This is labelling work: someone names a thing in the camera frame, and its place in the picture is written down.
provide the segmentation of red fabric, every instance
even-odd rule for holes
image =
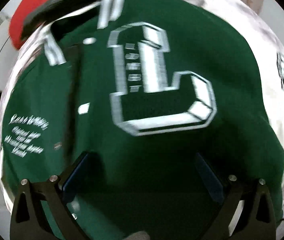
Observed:
[[[22,0],[17,10],[15,11],[10,27],[9,34],[13,43],[13,46],[16,49],[20,49],[24,44],[24,41],[21,41],[21,34],[23,31],[23,22],[26,16],[35,10],[37,7],[42,5],[48,0]]]

